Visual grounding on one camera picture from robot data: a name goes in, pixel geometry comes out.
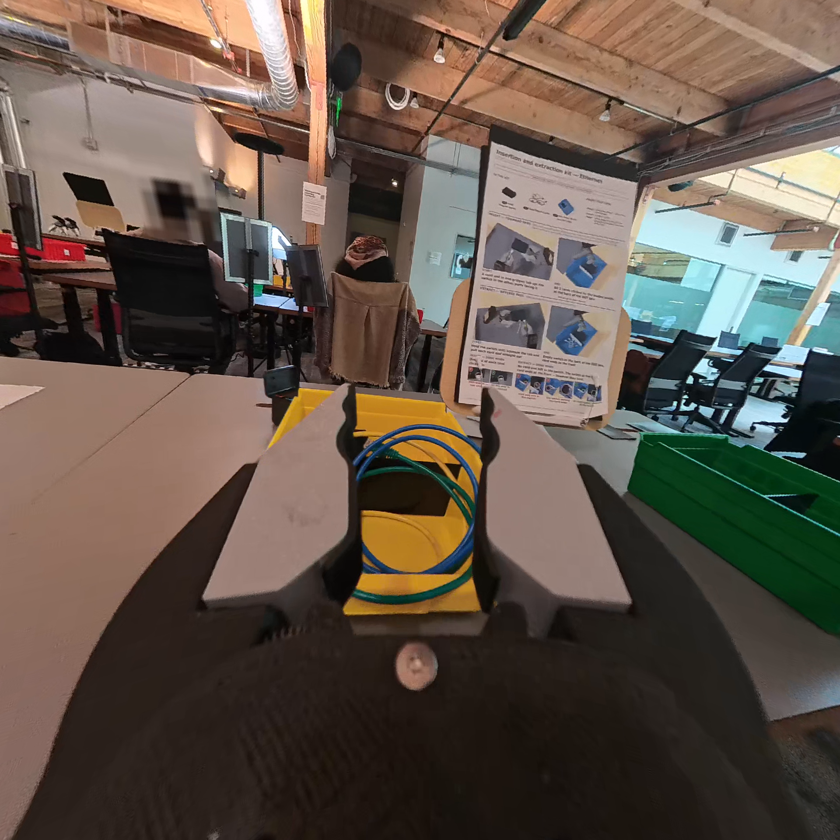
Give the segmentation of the printed instruction poster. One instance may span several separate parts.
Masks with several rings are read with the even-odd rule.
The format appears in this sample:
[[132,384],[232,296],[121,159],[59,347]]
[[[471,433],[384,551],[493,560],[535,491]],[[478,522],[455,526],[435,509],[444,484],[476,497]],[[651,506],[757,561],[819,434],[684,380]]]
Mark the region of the printed instruction poster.
[[637,209],[634,164],[490,130],[455,396],[491,387],[531,419],[602,420]]

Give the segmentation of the silver air duct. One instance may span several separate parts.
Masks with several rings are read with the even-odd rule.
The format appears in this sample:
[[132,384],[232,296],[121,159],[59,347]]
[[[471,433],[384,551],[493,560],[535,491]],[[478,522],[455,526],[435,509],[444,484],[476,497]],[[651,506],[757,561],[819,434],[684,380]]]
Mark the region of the silver air duct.
[[268,73],[267,81],[247,78],[195,56],[137,38],[69,21],[59,35],[2,13],[2,35],[84,59],[109,75],[154,84],[169,83],[191,95],[266,111],[290,111],[299,88],[285,21],[276,2],[246,2]]

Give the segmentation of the red plastic bin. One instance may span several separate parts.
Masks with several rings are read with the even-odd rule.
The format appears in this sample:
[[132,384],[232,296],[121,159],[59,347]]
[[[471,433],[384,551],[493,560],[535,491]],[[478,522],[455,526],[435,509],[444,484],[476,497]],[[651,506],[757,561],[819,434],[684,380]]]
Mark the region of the red plastic bin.
[[[42,237],[40,248],[26,246],[25,251],[30,259],[47,261],[86,261],[85,246],[76,241],[70,242],[59,238]],[[6,230],[1,231],[1,254],[3,256],[18,257],[18,242],[16,237]]]

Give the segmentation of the black round speaker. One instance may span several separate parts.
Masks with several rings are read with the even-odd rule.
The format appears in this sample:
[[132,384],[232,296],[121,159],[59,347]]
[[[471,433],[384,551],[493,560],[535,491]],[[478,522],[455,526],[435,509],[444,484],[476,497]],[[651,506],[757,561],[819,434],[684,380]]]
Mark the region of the black round speaker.
[[329,79],[336,91],[345,93],[355,86],[362,72],[362,55],[351,42],[341,45],[329,63]]

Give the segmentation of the small black device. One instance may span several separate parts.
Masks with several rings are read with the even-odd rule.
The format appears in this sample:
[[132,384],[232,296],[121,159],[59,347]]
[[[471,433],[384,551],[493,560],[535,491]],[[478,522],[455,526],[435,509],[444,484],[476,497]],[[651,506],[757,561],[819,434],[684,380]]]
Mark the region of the small black device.
[[300,372],[295,365],[280,366],[267,370],[262,380],[266,398],[270,401],[271,422],[277,427],[298,395]]

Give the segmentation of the wooden support post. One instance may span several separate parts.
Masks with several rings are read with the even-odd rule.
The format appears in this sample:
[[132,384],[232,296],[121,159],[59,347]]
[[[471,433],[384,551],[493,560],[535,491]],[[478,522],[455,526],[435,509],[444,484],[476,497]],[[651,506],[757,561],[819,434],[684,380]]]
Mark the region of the wooden support post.
[[[301,25],[310,93],[308,178],[325,185],[329,132],[326,12],[323,1],[300,1]],[[305,224],[306,243],[319,245],[323,226]]]

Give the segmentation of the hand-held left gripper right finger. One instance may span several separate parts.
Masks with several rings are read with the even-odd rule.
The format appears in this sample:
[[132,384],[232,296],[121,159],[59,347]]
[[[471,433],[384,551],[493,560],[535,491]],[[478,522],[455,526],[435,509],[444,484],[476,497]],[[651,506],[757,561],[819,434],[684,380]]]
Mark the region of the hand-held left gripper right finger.
[[480,398],[472,581],[479,607],[546,634],[565,607],[627,614],[632,598],[576,461],[492,388]]

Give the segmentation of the black reflector board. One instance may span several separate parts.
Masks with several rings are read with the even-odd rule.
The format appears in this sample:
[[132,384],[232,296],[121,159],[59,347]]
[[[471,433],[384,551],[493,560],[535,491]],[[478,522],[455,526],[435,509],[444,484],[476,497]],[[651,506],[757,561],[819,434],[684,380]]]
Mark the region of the black reflector board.
[[76,199],[80,220],[85,226],[94,232],[127,232],[127,225],[105,181],[68,171],[64,171],[62,176]]

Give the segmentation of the yellow plastic bin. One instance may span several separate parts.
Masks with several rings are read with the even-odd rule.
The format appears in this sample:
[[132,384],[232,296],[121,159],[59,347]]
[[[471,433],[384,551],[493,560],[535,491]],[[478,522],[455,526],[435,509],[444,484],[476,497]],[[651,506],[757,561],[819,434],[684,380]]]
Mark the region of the yellow plastic bin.
[[443,517],[361,512],[363,571],[347,616],[476,613],[472,581],[480,446],[441,402],[356,392],[353,467],[359,487],[379,456],[433,461],[458,509]]

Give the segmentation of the green plastic bin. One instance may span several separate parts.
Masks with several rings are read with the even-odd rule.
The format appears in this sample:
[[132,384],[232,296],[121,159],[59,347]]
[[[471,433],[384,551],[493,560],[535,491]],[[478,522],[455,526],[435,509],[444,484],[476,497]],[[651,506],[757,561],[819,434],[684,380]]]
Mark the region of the green plastic bin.
[[839,635],[839,484],[729,437],[643,433],[628,492]]

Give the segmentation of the beige shawl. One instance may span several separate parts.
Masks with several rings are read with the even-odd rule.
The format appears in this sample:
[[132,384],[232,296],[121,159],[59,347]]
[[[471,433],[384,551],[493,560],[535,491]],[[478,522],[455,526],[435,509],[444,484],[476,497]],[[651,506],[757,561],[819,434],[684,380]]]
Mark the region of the beige shawl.
[[406,283],[369,282],[333,272],[328,306],[314,312],[314,364],[323,378],[401,391],[421,332]]

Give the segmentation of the black light panel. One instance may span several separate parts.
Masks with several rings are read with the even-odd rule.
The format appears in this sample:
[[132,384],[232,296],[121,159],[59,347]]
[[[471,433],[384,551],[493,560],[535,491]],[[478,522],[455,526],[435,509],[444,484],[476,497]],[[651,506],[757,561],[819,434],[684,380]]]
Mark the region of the black light panel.
[[327,308],[329,293],[320,246],[289,245],[286,255],[288,275],[298,308]]
[[36,174],[10,164],[2,164],[2,174],[17,247],[41,253],[44,246]]

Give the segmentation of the silver framed light panel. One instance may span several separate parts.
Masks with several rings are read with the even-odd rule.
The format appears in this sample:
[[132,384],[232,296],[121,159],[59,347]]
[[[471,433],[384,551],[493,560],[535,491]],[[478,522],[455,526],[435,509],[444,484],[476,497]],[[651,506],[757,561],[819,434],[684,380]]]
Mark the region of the silver framed light panel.
[[274,279],[272,224],[225,212],[219,218],[226,282],[271,285]]

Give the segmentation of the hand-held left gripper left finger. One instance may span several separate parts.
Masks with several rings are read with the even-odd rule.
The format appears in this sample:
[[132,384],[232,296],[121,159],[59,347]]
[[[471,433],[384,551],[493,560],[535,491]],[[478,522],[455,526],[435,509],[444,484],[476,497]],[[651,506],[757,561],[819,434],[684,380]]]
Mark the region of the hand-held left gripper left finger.
[[283,617],[344,608],[363,565],[356,424],[352,384],[300,389],[259,458],[205,606],[269,606]]

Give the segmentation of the black network switch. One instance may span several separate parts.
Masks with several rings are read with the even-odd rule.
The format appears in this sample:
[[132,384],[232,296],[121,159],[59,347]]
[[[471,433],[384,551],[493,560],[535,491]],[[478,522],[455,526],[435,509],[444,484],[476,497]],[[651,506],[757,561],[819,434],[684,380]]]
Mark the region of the black network switch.
[[458,509],[453,495],[432,474],[445,478],[441,466],[419,461],[410,466],[396,457],[377,457],[360,478],[359,507],[402,516],[443,517]]

